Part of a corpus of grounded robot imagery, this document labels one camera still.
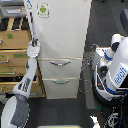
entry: black cable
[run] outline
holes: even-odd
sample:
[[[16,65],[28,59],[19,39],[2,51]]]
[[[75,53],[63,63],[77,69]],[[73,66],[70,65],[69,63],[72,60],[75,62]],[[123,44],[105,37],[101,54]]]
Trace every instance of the black cable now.
[[[106,2],[106,0],[96,0],[97,2],[99,2],[100,4],[104,4]]]

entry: floor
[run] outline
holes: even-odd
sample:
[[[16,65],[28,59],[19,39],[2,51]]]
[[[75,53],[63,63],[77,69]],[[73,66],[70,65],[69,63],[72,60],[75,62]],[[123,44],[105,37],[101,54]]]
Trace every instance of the floor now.
[[[85,56],[90,55],[91,45],[108,47],[114,33],[126,36],[121,23],[120,12],[128,8],[128,1],[92,0],[91,15],[85,45]],[[44,125],[79,125],[82,128],[93,128],[90,116],[97,116],[101,128],[106,119],[101,115],[101,108],[96,109],[97,103],[92,90],[88,92],[86,80],[90,81],[90,67],[81,71],[80,89],[77,99],[47,100],[46,98],[29,99],[30,117],[26,128],[36,128]]]

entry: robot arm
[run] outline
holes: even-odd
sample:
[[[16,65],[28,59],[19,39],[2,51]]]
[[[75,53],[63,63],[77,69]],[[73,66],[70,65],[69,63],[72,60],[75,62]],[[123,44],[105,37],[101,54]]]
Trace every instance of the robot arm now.
[[[25,98],[29,98],[30,90],[32,86],[32,82],[36,73],[37,68],[37,60],[34,57],[29,58],[26,64],[27,73],[23,77],[23,79],[15,85],[13,89],[13,93],[15,95],[22,95]]]
[[[1,116],[1,128],[24,128],[29,116],[29,105],[27,99],[30,96],[32,82],[37,69],[36,58],[39,55],[40,43],[36,39],[35,28],[32,18],[33,40],[29,42],[27,54],[29,60],[26,63],[26,74],[23,79],[15,85],[11,97],[4,106]]]

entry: sticker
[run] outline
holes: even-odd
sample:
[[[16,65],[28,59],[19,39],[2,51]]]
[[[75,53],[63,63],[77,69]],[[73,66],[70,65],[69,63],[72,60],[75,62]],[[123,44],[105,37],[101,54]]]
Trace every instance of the sticker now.
[[[9,70],[12,70],[13,68],[8,68]]]
[[[37,10],[39,17],[46,18],[49,17],[49,5],[48,4],[37,4]]]
[[[13,35],[12,34],[7,34],[9,39],[13,39]]]
[[[20,9],[7,10],[9,14],[20,14]]]
[[[24,53],[24,54],[13,54],[14,58],[27,58],[27,54]]]
[[[1,55],[1,58],[6,58],[6,56],[5,55]]]

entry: drawer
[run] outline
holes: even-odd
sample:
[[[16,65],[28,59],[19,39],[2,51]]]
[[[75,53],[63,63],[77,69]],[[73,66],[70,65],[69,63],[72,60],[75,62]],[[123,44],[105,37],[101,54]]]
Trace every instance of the drawer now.
[[[14,76],[23,76],[26,74],[26,67],[0,67],[0,77],[14,77]]]
[[[79,77],[82,59],[38,61],[42,78]]]
[[[12,93],[14,86],[19,82],[0,82],[0,93]],[[40,92],[40,81],[37,77],[36,81],[33,81],[31,93]]]
[[[27,60],[26,50],[0,50],[0,67],[25,66]]]
[[[23,49],[27,48],[29,33],[27,30],[0,31],[0,49]]]
[[[47,99],[77,98],[79,79],[43,80]]]

